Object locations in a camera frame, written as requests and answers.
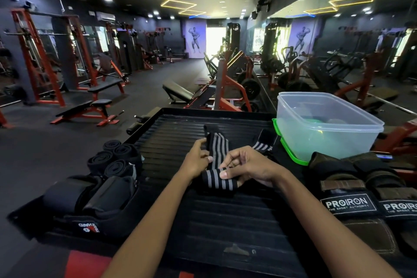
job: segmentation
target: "black tray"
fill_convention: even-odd
[[[140,182],[148,206],[179,169],[206,123],[217,124],[232,147],[253,145],[264,128],[274,130],[275,114],[163,108],[126,143],[137,143],[145,158]],[[303,167],[282,148],[280,163],[302,180]],[[112,256],[123,240],[73,233],[57,227],[41,197],[8,219],[28,238],[43,244]],[[392,263],[404,277],[416,276],[414,260]],[[327,277],[326,266],[278,191],[256,181],[236,193],[213,193],[198,180],[187,190],[175,218],[161,265],[195,272],[204,266],[229,267],[283,277]]]

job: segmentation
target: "bright doorway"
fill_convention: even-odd
[[[226,37],[226,28],[207,27],[206,30],[206,54],[211,59],[211,55],[217,54],[222,46],[222,38]]]

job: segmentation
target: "logo on knee sleeve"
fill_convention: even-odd
[[[334,215],[377,211],[377,208],[375,207],[371,198],[366,193],[358,195],[329,197],[326,199],[321,199],[320,201]]]
[[[383,200],[386,217],[417,216],[417,200]]]
[[[94,232],[100,233],[95,223],[79,223],[78,226],[83,228],[83,231],[86,233]]]

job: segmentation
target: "forearm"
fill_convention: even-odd
[[[158,199],[113,257],[102,278],[155,275],[181,198],[190,180],[176,173]]]
[[[382,257],[337,220],[289,171],[281,173],[275,184],[287,198],[332,277],[400,277]]]

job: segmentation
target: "hand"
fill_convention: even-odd
[[[190,180],[198,177],[201,172],[207,168],[209,163],[213,161],[213,156],[209,156],[209,151],[201,150],[201,145],[205,143],[206,140],[207,139],[204,138],[195,141],[178,171]]]
[[[240,176],[239,187],[251,178],[276,183],[282,173],[289,172],[250,146],[234,149],[227,153],[219,168],[227,168],[220,173],[221,179]]]

